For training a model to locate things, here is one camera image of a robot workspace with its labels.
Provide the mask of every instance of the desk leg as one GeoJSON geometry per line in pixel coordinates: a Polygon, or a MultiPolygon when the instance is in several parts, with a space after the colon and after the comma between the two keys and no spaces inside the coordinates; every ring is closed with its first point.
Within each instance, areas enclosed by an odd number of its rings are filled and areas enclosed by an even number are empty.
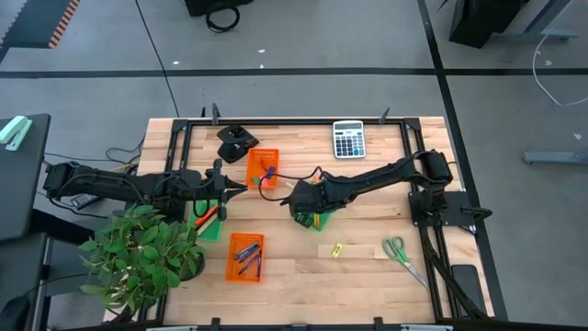
{"type": "Polygon", "coordinates": [[[33,209],[30,216],[30,228],[28,231],[31,233],[45,233],[53,239],[74,245],[81,245],[88,238],[94,238],[93,230],[36,209],[33,209]]]}

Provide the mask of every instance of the wooden table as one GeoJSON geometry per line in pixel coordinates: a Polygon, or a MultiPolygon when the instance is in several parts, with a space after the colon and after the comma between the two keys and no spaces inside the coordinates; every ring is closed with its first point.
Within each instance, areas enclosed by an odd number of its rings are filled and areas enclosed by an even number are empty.
{"type": "MultiPolygon", "coordinates": [[[[424,145],[454,161],[443,118],[420,118],[424,145]]],[[[139,174],[164,171],[173,119],[151,119],[139,164],[139,174]]],[[[218,158],[222,127],[201,126],[192,131],[187,168],[203,172],[218,158]]],[[[354,176],[395,162],[404,156],[400,130],[394,126],[365,127],[367,157],[337,160],[333,155],[329,125],[245,126],[260,143],[257,148],[278,148],[279,173],[307,176],[320,165],[334,175],[354,176]]],[[[179,164],[183,139],[175,153],[179,164]]],[[[228,165],[222,173],[244,182],[247,158],[228,165]]],[[[447,191],[460,190],[456,164],[454,181],[447,191]]],[[[268,197],[290,192],[286,179],[268,197]]],[[[201,276],[170,290],[165,325],[209,325],[220,317],[224,325],[372,324],[375,316],[384,323],[434,322],[429,291],[400,263],[390,260],[381,248],[385,237],[401,235],[406,252],[425,277],[424,255],[418,230],[413,226],[407,199],[409,184],[401,183],[359,196],[346,209],[336,211],[322,232],[305,229],[289,216],[287,207],[262,200],[250,190],[230,201],[229,217],[218,243],[199,242],[208,251],[201,276]],[[229,235],[234,232],[266,236],[263,280],[260,284],[235,284],[224,280],[229,235]],[[339,258],[331,257],[335,243],[344,244],[339,258]]],[[[472,234],[446,227],[451,264],[471,264],[480,274],[486,309],[492,305],[472,234]]],[[[432,242],[435,238],[430,233],[432,242]]],[[[437,274],[445,316],[450,316],[445,285],[437,274]]]]}

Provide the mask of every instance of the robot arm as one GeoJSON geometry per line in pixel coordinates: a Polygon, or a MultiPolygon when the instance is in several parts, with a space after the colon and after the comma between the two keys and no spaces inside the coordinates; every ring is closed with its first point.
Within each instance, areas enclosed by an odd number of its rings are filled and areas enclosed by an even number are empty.
{"type": "Polygon", "coordinates": [[[281,204],[288,204],[291,213],[330,212],[344,208],[360,194],[410,182],[424,188],[424,208],[427,211],[442,210],[446,206],[443,192],[451,180],[453,177],[443,153],[421,152],[355,177],[334,177],[323,172],[319,184],[299,180],[281,204]],[[424,174],[416,170],[414,160],[422,161],[424,174]]]}
{"type": "MultiPolygon", "coordinates": [[[[169,201],[218,200],[222,204],[247,188],[223,176],[221,167],[221,160],[215,160],[203,179],[195,170],[133,176],[62,163],[47,168],[43,188],[50,199],[87,193],[101,198],[150,203],[156,208],[157,204],[169,201]]],[[[219,208],[219,217],[226,218],[224,208],[219,208]]]]}

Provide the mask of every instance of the orange basket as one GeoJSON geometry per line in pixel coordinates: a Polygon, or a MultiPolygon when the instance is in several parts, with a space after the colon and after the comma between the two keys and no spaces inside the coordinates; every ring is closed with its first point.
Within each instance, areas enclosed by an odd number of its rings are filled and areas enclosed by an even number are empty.
{"type": "MultiPolygon", "coordinates": [[[[262,149],[252,148],[249,150],[249,159],[247,160],[247,175],[245,183],[248,188],[257,188],[254,183],[254,177],[261,180],[263,176],[267,174],[270,166],[273,166],[278,174],[279,164],[279,150],[278,149],[262,149]]],[[[271,179],[267,179],[267,184],[263,185],[262,188],[276,188],[277,176],[272,176],[271,179]]]]}
{"type": "Polygon", "coordinates": [[[263,234],[246,234],[246,233],[233,233],[231,234],[231,242],[229,243],[229,260],[227,260],[227,273],[226,280],[231,282],[245,282],[245,283],[258,283],[261,281],[261,272],[264,267],[264,235],[263,234]],[[241,252],[249,245],[258,243],[259,248],[250,255],[244,262],[239,263],[235,261],[237,253],[241,252]],[[258,262],[253,262],[246,271],[239,275],[239,271],[243,269],[261,252],[261,259],[258,262]],[[257,277],[257,263],[261,263],[261,269],[259,271],[259,277],[257,277]]]}

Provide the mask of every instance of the calculator display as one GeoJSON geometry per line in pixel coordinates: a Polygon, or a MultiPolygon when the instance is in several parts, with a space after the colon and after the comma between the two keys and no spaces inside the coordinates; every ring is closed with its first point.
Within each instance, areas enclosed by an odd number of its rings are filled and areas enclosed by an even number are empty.
{"type": "Polygon", "coordinates": [[[335,124],[334,129],[335,130],[361,129],[361,123],[335,124]]]}

